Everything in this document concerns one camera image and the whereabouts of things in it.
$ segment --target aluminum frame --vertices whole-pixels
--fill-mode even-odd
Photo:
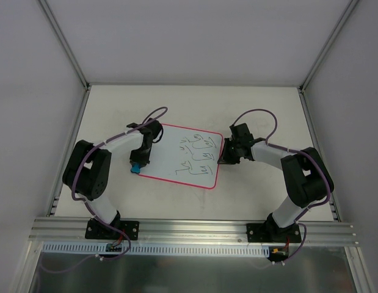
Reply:
[[[32,283],[35,268],[37,266],[38,257],[43,245],[43,241],[47,240],[70,240],[70,241],[85,241],[84,231],[88,218],[67,218],[67,217],[49,217],[54,215],[54,203],[59,198],[59,193],[62,187],[61,176],[64,171],[65,163],[68,161],[70,151],[75,145],[77,133],[79,131],[80,123],[84,113],[85,105],[87,104],[88,95],[90,93],[90,84],[87,82],[78,61],[67,42],[59,23],[57,22],[53,11],[51,10],[47,0],[37,0],[43,13],[45,14],[49,25],[52,27],[55,36],[57,37],[60,46],[66,53],[69,61],[72,64],[80,82],[85,88],[79,112],[73,125],[71,136],[65,147],[65,155],[60,165],[60,171],[57,174],[54,187],[51,192],[51,201],[47,209],[47,217],[37,218],[31,231],[29,243],[27,247],[27,256],[23,260],[24,269],[21,276],[18,278],[16,292],[28,292]],[[299,92],[302,107],[310,130],[311,138],[315,148],[320,152],[320,147],[314,126],[307,107],[306,97],[304,95],[305,89],[314,78],[317,70],[325,61],[332,45],[339,36],[346,21],[349,19],[351,13],[356,8],[359,0],[350,0],[345,8],[343,14],[340,16],[333,31],[331,31],[326,43],[322,47],[318,57],[313,66],[307,74],[303,84],[302,91]],[[257,84],[241,84],[241,86],[258,86]],[[334,211],[338,220],[341,220],[336,197],[333,197]],[[166,243],[166,244],[223,244],[223,245],[248,245],[247,235],[245,233],[245,224],[253,221],[195,221],[195,220],[140,220],[140,237],[139,241],[144,243]],[[322,247],[322,246],[336,246],[345,247],[352,276],[357,288],[357,292],[374,292],[374,288],[369,275],[365,268],[365,263],[361,254],[357,236],[354,233],[353,226],[342,222],[307,222],[308,234],[306,246],[308,247]]]
[[[139,242],[158,244],[248,245],[245,224],[262,223],[249,220],[133,220],[140,222]],[[89,218],[39,217],[35,219],[30,240],[88,241],[84,238],[88,221]],[[305,224],[308,230],[305,242],[307,247],[359,246],[354,227],[349,223],[305,222]]]
[[[42,9],[42,12],[45,14],[47,20],[49,21],[49,24],[51,28],[53,29],[54,35],[57,37],[62,49],[64,50],[65,54],[67,55],[73,69],[75,70],[76,74],[78,75],[78,78],[83,85],[85,89],[88,89],[89,83],[85,79],[84,73],[81,70],[81,67],[78,63],[78,61],[75,58],[75,55],[73,54],[73,51],[68,44],[67,39],[65,38],[59,23],[56,20],[56,17],[53,14],[53,11],[51,10],[48,2],[46,0],[37,0],[39,6]]]
[[[308,87],[311,80],[314,78],[316,72],[319,70],[320,66],[325,61],[331,47],[333,46],[335,40],[338,38],[342,28],[348,21],[349,17],[352,15],[353,11],[357,7],[357,4],[360,0],[350,0],[348,5],[346,6],[345,10],[343,10],[342,15],[340,16],[339,20],[336,22],[335,27],[331,31],[329,37],[327,38],[324,46],[322,47],[321,51],[319,52],[314,64],[312,65],[311,69],[309,70],[307,77],[303,81],[301,85],[302,92],[304,93],[305,89]]]

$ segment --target wire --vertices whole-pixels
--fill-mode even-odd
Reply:
[[[154,113],[156,113],[157,111],[159,110],[164,110],[161,114],[157,115],[155,118],[152,118],[152,119],[149,119]],[[79,179],[79,176],[80,176],[80,173],[81,173],[81,170],[83,169],[83,166],[85,164],[85,162],[87,162],[88,158],[92,155],[92,153],[94,151],[96,151],[97,149],[99,149],[100,147],[104,146],[105,144],[109,143],[109,142],[112,142],[113,140],[116,140],[116,139],[119,139],[129,133],[132,133],[136,130],[139,130],[140,128],[143,128],[145,127],[146,125],[149,125],[150,123],[154,122],[155,120],[159,119],[160,117],[162,117],[169,109],[167,107],[159,107],[157,109],[155,109],[153,112],[151,112],[143,121],[142,124],[136,126],[135,128],[133,129],[130,129],[128,132],[122,132],[122,133],[119,133],[115,136],[112,136],[110,137],[109,139],[106,140],[106,142],[101,142],[99,143],[98,145],[95,145],[87,154],[85,154],[83,160],[81,161],[80,165],[79,165],[79,168],[78,170],[76,171],[76,174],[75,174],[75,178],[73,179],[73,183],[72,183],[72,186],[71,186],[71,196],[72,196],[72,199],[74,201],[83,201],[86,208],[88,209],[88,211],[91,213],[91,215],[94,216],[94,219],[97,220],[98,222],[100,222],[102,225],[108,227],[110,230],[113,230],[115,232],[118,232],[120,234],[120,238],[122,239],[122,237],[124,237],[127,241],[128,241],[128,248],[123,251],[122,253],[120,253],[119,255],[117,256],[114,256],[112,258],[104,258],[104,257],[101,257],[100,260],[107,260],[107,261],[113,261],[115,259],[118,259],[118,258],[121,258],[122,256],[124,256],[127,252],[130,251],[131,247],[132,247],[132,243],[130,241],[130,238],[128,237],[128,235],[125,234],[124,231],[121,231],[119,229],[116,229],[115,227],[113,226],[110,226],[108,223],[104,222],[102,219],[100,219],[96,214],[95,212],[92,210],[92,208],[90,207],[90,205],[86,202],[85,198],[78,198],[76,197],[76,185],[78,183],[78,179]],[[42,256],[40,257],[40,260],[39,260],[39,265],[38,267],[41,268],[43,271],[45,271],[46,273],[67,273],[67,272],[71,272],[72,270],[74,270],[75,268],[77,268],[78,266],[80,266],[82,263],[84,263],[86,260],[90,259],[90,258],[94,258],[94,257],[99,257],[99,255],[88,255],[86,256],[85,258],[83,258],[81,261],[79,261],[77,264],[75,264],[74,266],[68,268],[68,269],[65,269],[65,270],[49,270],[47,269],[46,267],[43,266],[42,264]]]
[[[307,226],[305,226],[304,223],[297,223],[297,224],[304,228],[303,239],[301,240],[299,247],[291,255],[289,255],[289,257],[286,260],[284,260],[284,262],[289,261],[291,258],[293,258],[301,250],[301,248],[303,247],[303,245],[305,243],[305,239],[307,238]]]
[[[330,198],[331,198],[331,189],[330,189],[330,184],[329,182],[327,181],[327,178],[325,177],[323,171],[320,169],[319,165],[315,162],[315,160],[307,153],[304,153],[303,151],[299,151],[299,150],[291,150],[289,148],[285,148],[283,146],[280,146],[280,145],[275,145],[273,143],[269,143],[269,139],[271,138],[271,136],[275,133],[275,131],[277,130],[277,127],[278,127],[278,121],[277,121],[277,117],[274,115],[273,112],[269,111],[269,110],[266,110],[266,109],[251,109],[251,110],[248,110],[248,111],[245,111],[243,114],[241,114],[235,121],[234,123],[232,124],[232,126],[234,126],[236,124],[236,122],[239,121],[240,118],[242,118],[245,114],[247,113],[251,113],[251,112],[256,112],[256,111],[261,111],[261,112],[266,112],[266,113],[269,113],[270,115],[273,116],[273,119],[274,119],[274,128],[272,130],[272,132],[270,132],[270,134],[266,137],[265,139],[265,143],[266,145],[268,145],[269,147],[272,147],[272,148],[277,148],[279,150],[283,150],[283,151],[287,151],[289,153],[294,153],[294,154],[299,154],[299,155],[302,155],[304,157],[306,157],[312,164],[313,166],[315,167],[315,169],[318,171],[319,173],[319,176],[322,178],[324,184],[325,184],[325,189],[326,189],[326,192],[327,192],[327,196],[325,198],[325,200],[319,202],[319,203],[313,203],[313,204],[309,204],[297,217],[296,219],[294,220],[296,223],[298,220],[301,219],[302,216],[304,216],[311,208],[315,208],[317,206],[322,206],[326,203],[328,203],[330,201]],[[297,223],[298,225],[300,226],[303,226],[304,228],[304,237],[299,245],[299,247],[297,248],[297,250],[288,258],[290,259],[292,256],[296,255],[297,252],[299,252],[301,250],[301,248],[303,247],[304,243],[305,243],[305,238],[307,236],[307,226],[305,226],[303,223]]]

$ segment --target handwriting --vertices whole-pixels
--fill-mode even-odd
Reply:
[[[209,172],[213,175],[213,171],[211,169],[211,167],[209,167],[208,165],[207,166],[200,166],[201,170],[200,170],[200,173],[196,173],[193,171],[193,167],[190,163],[190,161],[184,161],[183,163],[181,163],[181,165],[183,167],[185,167],[184,169],[179,169],[179,170],[175,170],[175,174],[177,175],[178,172],[180,171],[188,171],[191,175],[203,175],[203,174],[209,174]]]
[[[205,149],[215,148],[217,149],[216,144],[214,143],[211,137],[204,139],[200,134],[194,134],[192,137],[183,137],[180,141],[180,150],[184,151],[185,154],[191,155],[192,161],[184,161],[180,164],[183,168],[175,170],[175,174],[178,172],[187,171],[191,175],[213,175],[213,170],[209,165],[201,165],[199,167],[193,167],[193,161],[215,161],[214,155],[211,151],[205,151]]]
[[[190,152],[191,158],[195,161],[214,160],[214,156],[211,153],[202,153],[202,156],[200,157],[200,159],[195,158],[195,153],[193,153],[187,145],[185,145],[184,147],[180,146],[180,149],[182,151],[184,151],[185,148]]]

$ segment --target white table surface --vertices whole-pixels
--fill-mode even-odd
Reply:
[[[150,85],[94,85],[85,108],[77,140],[93,142],[113,136],[131,122],[141,123],[153,109],[167,106],[161,123],[204,129],[230,136],[229,126],[253,108],[273,111],[278,130],[271,142],[290,148],[312,146],[297,89],[280,87],[194,87]],[[246,115],[255,138],[266,137],[272,117]],[[130,173],[129,154],[112,162],[106,189],[122,217],[139,219],[265,220],[287,196],[280,170],[260,162],[221,165],[212,190],[140,177]],[[64,186],[56,216],[88,217]],[[332,221],[327,204],[308,212],[302,220]]]

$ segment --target gray wall panel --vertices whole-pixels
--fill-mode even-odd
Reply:
[[[90,82],[300,85],[349,0],[49,0]]]
[[[43,215],[83,89],[35,0],[0,0],[0,292]]]
[[[307,90],[343,219],[378,292],[378,0],[361,1]]]

